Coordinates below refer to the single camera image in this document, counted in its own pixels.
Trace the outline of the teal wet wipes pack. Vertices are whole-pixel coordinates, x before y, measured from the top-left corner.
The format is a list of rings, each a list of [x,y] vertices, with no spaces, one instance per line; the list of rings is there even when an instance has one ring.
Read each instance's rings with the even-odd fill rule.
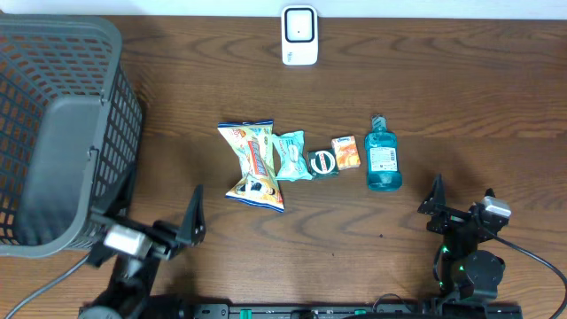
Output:
[[[303,156],[304,131],[289,132],[280,136],[273,134],[272,138],[281,162],[276,180],[289,182],[312,180],[313,177]]]

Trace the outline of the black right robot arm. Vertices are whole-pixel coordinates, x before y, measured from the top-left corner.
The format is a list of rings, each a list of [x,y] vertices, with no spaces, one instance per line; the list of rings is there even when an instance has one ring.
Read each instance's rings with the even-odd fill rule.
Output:
[[[478,303],[495,300],[505,262],[478,245],[509,224],[509,204],[487,189],[468,210],[452,208],[447,204],[442,176],[437,175],[417,212],[430,216],[426,229],[443,237],[434,261],[434,277],[443,298]]]

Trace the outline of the blue mouthwash bottle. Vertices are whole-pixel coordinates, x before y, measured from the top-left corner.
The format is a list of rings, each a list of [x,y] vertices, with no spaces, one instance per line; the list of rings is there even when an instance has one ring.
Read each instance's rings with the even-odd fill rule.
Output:
[[[396,191],[402,185],[398,161],[398,140],[387,128],[382,114],[371,117],[371,131],[364,146],[367,154],[367,185],[372,191]]]

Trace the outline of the green round-logo box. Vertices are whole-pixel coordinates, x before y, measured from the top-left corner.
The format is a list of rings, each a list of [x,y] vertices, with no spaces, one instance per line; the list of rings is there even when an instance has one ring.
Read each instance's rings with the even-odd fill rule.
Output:
[[[308,152],[307,164],[309,173],[315,180],[339,174],[335,152],[332,149]]]

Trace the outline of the yellow snack bag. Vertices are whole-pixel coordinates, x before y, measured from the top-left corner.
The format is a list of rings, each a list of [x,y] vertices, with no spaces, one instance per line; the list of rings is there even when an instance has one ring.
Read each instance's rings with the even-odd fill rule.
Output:
[[[237,155],[242,175],[225,197],[282,213],[284,200],[276,180],[273,125],[273,120],[220,122],[217,129]]]

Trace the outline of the orange tissue pack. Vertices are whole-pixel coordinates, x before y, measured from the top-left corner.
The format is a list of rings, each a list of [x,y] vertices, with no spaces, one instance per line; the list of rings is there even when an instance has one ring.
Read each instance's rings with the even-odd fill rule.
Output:
[[[339,170],[359,167],[361,159],[354,136],[337,137],[331,140]]]

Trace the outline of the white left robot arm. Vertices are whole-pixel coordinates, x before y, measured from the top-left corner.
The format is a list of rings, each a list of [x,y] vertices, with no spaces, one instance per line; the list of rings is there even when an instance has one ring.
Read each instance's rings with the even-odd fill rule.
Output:
[[[204,186],[198,185],[179,226],[164,221],[145,225],[112,218],[86,262],[99,267],[116,258],[105,291],[80,308],[80,318],[192,318],[195,308],[174,294],[151,293],[159,265],[183,249],[201,244],[206,234]]]

